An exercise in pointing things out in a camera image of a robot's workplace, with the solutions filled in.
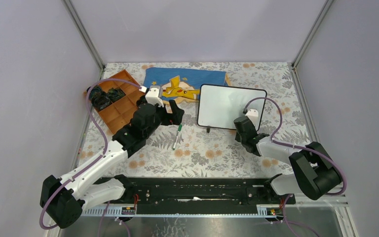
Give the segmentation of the white whiteboard black frame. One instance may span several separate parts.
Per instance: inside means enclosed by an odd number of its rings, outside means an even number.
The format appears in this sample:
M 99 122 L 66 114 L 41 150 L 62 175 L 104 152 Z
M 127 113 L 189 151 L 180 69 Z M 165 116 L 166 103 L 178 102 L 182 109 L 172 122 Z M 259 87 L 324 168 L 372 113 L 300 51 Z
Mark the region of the white whiteboard black frame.
M 233 121 L 245 116 L 243 110 L 256 109 L 259 120 L 254 122 L 254 126 L 259 129 L 265 97 L 267 92 L 264 89 L 203 84 L 200 88 L 196 123 L 202 127 L 235 130 Z

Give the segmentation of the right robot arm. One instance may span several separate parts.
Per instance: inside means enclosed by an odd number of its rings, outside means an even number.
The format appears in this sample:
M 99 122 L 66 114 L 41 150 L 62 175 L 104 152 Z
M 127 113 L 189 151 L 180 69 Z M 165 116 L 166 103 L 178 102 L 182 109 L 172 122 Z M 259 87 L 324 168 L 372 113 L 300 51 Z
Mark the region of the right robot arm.
M 320 143 L 312 142 L 303 147 L 284 146 L 268 134 L 257 133 L 247 116 L 235 119 L 234 125 L 235 139 L 247 152 L 259 157 L 277 159 L 292 167 L 293 174 L 278 174 L 267 180 L 263 190 L 267 202 L 276 203 L 283 195 L 297 193 L 303 193 L 311 200 L 318 200 L 343 182 L 341 173 Z

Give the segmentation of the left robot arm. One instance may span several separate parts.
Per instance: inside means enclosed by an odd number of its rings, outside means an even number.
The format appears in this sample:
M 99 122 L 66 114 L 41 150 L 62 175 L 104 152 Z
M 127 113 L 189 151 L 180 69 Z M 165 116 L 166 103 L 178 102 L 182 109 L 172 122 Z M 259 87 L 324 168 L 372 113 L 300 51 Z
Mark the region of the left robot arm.
M 61 229 L 72 225 L 84 211 L 111 200 L 127 203 L 133 190 L 120 178 L 96 184 L 111 167 L 124 162 L 146 145 L 147 139 L 161 125 L 179 125 L 185 111 L 174 100 L 169 101 L 172 112 L 158 104 L 143 103 L 132 119 L 117 131 L 112 139 L 95 156 L 72 171 L 56 178 L 48 176 L 42 185 L 39 218 L 40 226 L 50 230 L 43 222 L 45 214 Z

